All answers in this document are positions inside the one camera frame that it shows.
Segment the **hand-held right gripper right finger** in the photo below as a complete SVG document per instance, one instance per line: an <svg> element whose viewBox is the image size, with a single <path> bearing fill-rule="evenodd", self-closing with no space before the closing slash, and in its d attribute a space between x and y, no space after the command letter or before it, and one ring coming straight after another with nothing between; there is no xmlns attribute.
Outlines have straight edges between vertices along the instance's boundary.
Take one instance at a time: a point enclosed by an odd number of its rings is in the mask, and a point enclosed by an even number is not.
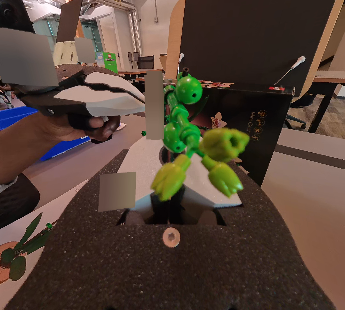
<svg viewBox="0 0 345 310"><path fill-rule="evenodd" d="M192 157L186 171L185 202L208 207L231 207L242 204L237 193L225 196L216 189L208 178L208 170L201 163L201 157Z"/></svg>

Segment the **person's left hand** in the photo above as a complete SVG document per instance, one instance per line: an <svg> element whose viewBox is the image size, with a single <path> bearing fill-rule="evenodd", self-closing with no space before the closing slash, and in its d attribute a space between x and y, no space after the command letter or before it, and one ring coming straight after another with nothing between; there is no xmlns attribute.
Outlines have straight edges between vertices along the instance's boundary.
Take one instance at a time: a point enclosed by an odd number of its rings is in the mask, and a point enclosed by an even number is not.
<svg viewBox="0 0 345 310"><path fill-rule="evenodd" d="M47 117L41 113L37 113L38 127L49 136L51 140L72 141L84 136L90 137L96 143L102 143L111 139L113 133L120 126L120 116L110 116L108 121L104 122L101 117L80 116L78 120L84 119L84 126L88 125L93 130L74 129L68 121L67 115L59 117Z"/></svg>

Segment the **black office chair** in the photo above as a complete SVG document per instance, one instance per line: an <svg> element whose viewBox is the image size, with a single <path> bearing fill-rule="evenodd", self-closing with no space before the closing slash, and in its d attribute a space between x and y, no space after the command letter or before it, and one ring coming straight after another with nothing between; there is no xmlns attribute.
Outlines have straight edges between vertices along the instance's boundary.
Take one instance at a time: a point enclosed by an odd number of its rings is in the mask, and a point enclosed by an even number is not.
<svg viewBox="0 0 345 310"><path fill-rule="evenodd" d="M139 56L138 69L154 69L154 55L152 56Z"/></svg>

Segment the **black divider panel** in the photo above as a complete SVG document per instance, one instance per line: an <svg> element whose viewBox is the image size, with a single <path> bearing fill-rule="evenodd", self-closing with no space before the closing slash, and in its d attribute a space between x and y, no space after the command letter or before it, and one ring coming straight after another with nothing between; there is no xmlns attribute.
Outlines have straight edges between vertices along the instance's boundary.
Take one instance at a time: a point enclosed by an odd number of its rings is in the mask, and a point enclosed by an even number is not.
<svg viewBox="0 0 345 310"><path fill-rule="evenodd" d="M180 71L301 93L335 0L185 0Z"/></svg>

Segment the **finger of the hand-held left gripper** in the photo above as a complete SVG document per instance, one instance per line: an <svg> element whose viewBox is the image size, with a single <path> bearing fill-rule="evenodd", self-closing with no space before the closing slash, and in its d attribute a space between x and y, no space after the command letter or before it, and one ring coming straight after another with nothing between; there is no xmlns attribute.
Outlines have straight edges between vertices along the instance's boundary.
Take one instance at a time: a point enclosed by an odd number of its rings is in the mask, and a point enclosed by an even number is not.
<svg viewBox="0 0 345 310"><path fill-rule="evenodd" d="M144 95L132 83L129 83L126 79L120 76L93 72L89 75L86 75L84 84L89 86L91 89L98 91L127 93L136 100L145 104Z"/></svg>
<svg viewBox="0 0 345 310"><path fill-rule="evenodd" d="M93 117L121 116L145 111L144 103L127 93L96 91L86 86L63 90L54 97L85 103Z"/></svg>

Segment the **wood edged office desk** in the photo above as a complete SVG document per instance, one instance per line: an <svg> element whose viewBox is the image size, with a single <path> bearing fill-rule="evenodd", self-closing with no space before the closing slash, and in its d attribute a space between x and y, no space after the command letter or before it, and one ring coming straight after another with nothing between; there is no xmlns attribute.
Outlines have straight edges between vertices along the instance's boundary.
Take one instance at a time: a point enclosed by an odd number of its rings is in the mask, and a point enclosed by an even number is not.
<svg viewBox="0 0 345 310"><path fill-rule="evenodd" d="M330 101L333 97L334 90L338 84L344 85L345 72L344 71L317 71L313 83L307 94L323 95L323 99L317 109L308 132L315 133L321 123L326 110L329 107Z"/></svg>

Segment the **green brick flower stem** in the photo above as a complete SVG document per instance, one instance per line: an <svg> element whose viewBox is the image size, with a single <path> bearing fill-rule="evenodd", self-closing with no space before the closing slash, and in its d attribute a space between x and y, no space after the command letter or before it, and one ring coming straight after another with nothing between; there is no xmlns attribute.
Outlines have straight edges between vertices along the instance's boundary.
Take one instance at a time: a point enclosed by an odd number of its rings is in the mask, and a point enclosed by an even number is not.
<svg viewBox="0 0 345 310"><path fill-rule="evenodd" d="M202 93L201 83L189 74L188 68L177 75L176 85L164 87L164 104L169 106L170 114L162 141L170 152L179 155L164 164L153 179L151 189L160 201L171 199L182 187L195 153L201 157L208 178L218 191L231 197L243 190L239 177L227 163L244 152L249 136L236 129L214 128L201 138L200 129L190 122L185 105L197 103Z"/></svg>

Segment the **open instruction booklet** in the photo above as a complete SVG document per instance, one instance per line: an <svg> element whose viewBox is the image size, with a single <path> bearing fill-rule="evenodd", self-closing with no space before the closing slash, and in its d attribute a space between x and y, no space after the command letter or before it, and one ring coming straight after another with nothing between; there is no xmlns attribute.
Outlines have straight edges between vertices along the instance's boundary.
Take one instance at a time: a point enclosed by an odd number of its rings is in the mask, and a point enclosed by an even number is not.
<svg viewBox="0 0 345 310"><path fill-rule="evenodd" d="M26 238L22 243L25 244L31 239L44 237L44 233L49 230L47 224L50 223L52 226L56 224L67 205L87 182L88 179L84 180L63 195L2 228L0 231L1 253L8 248L14 248L22 238Z"/></svg>

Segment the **dark orchid set box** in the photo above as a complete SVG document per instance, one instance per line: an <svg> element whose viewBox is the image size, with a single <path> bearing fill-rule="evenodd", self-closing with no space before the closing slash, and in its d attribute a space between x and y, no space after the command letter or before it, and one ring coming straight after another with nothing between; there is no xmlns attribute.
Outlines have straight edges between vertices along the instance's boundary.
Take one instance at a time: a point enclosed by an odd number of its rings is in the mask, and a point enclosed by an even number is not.
<svg viewBox="0 0 345 310"><path fill-rule="evenodd" d="M192 123L211 129L216 114L227 128L246 133L250 141L239 155L240 165L248 176L261 186L294 96L294 87L287 85L216 83L201 81L200 101L187 105Z"/></svg>

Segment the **blue plastic bin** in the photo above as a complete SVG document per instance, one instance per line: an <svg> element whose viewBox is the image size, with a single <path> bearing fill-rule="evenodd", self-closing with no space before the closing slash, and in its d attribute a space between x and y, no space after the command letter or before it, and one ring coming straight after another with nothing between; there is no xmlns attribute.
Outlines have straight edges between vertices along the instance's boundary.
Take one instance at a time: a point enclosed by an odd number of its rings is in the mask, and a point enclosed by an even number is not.
<svg viewBox="0 0 345 310"><path fill-rule="evenodd" d="M0 130L13 125L21 119L38 112L36 109L28 108L26 106L10 108L0 111ZM56 157L70 149L73 149L79 145L89 142L91 139L88 136L76 139L73 141L62 141L53 148L51 148L46 154L41 157L41 161L46 161L50 158Z"/></svg>

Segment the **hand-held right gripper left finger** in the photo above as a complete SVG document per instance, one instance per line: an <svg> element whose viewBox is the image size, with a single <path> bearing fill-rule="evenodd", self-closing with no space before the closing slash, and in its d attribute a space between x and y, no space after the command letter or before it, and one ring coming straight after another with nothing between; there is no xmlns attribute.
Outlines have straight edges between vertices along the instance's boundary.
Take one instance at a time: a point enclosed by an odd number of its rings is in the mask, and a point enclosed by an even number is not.
<svg viewBox="0 0 345 310"><path fill-rule="evenodd" d="M119 167L118 173L136 173L136 201L131 210L152 210L151 184L162 167L159 155L163 146L162 140L142 137L129 148Z"/></svg>

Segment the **black dimpled cushion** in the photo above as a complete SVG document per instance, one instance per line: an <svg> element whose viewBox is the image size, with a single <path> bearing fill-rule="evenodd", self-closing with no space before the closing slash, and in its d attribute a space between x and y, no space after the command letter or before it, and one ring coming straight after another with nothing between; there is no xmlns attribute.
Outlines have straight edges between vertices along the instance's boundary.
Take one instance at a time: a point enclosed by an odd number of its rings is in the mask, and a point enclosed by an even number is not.
<svg viewBox="0 0 345 310"><path fill-rule="evenodd" d="M22 173L11 183L1 184L0 228L31 213L39 201L39 191Z"/></svg>

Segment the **person's left forearm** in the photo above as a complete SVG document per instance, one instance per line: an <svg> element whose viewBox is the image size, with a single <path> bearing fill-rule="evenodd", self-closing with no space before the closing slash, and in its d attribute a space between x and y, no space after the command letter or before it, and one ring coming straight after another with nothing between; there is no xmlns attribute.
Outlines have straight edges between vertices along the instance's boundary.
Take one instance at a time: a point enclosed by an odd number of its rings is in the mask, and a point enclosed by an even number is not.
<svg viewBox="0 0 345 310"><path fill-rule="evenodd" d="M53 119L36 113L2 130L0 142L0 183L9 184L60 141Z"/></svg>

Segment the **green toy box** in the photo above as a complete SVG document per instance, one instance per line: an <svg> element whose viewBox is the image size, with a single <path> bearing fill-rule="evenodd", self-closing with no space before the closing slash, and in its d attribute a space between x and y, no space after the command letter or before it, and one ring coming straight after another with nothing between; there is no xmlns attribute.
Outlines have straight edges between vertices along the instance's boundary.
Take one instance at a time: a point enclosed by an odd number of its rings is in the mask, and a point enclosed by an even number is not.
<svg viewBox="0 0 345 310"><path fill-rule="evenodd" d="M104 67L114 73L118 73L116 53L95 52L95 62L99 67Z"/></svg>

